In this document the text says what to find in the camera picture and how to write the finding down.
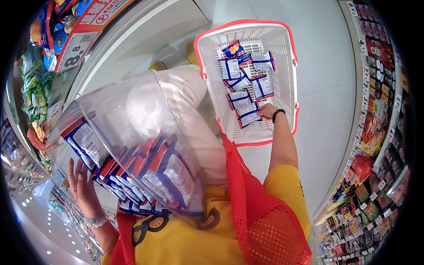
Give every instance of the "white floor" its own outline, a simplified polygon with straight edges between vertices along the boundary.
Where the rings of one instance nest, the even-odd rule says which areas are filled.
[[[226,0],[217,0],[210,13],[212,23],[165,46],[127,76],[146,71],[153,61],[162,61],[167,68],[184,64],[190,40],[227,22],[260,19],[286,23],[293,32],[299,61],[296,71],[300,112],[294,138],[312,219],[336,177],[354,113],[356,73],[352,41],[339,4],[336,0],[232,0],[228,5]],[[261,181],[268,173],[271,146],[239,148],[245,163]]]

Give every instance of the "white pants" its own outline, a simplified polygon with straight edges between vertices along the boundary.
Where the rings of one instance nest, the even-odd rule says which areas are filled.
[[[200,67],[182,65],[157,74],[162,82],[162,90],[175,111],[175,118],[206,173],[205,184],[226,184],[225,148],[210,129],[214,126],[214,120],[208,119],[208,125],[197,110],[207,92],[206,83],[200,77]],[[211,112],[213,108],[200,111]]]

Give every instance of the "black bead bracelet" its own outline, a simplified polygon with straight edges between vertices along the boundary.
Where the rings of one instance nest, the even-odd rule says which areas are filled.
[[[278,110],[276,110],[276,111],[275,111],[275,113],[274,113],[274,115],[272,115],[272,123],[274,123],[274,122],[275,122],[275,116],[276,116],[276,115],[277,115],[277,113],[279,113],[279,112],[282,112],[282,113],[286,114],[286,111],[285,111],[285,110],[283,110],[283,109],[278,109]]]

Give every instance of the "shopping basket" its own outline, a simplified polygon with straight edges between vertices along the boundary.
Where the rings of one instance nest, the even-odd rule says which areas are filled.
[[[298,63],[294,41],[289,27],[280,21],[236,20],[198,35],[194,49],[200,65],[200,74],[206,81],[217,121],[236,146],[265,145],[272,142],[274,124],[270,120],[253,122],[240,129],[235,111],[230,109],[217,59],[225,58],[221,50],[235,40],[246,53],[270,51],[275,60],[275,71],[257,72],[250,62],[243,65],[249,78],[267,74],[274,97],[259,100],[259,106],[272,103],[286,111],[292,135],[297,130],[299,105],[297,102],[296,66]],[[248,91],[254,99],[253,89]]]

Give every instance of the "qr code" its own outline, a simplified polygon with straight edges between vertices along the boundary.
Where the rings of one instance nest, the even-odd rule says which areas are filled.
[[[96,35],[95,34],[84,35],[84,36],[82,36],[80,43],[81,42],[91,42],[93,40],[94,36],[96,36]]]

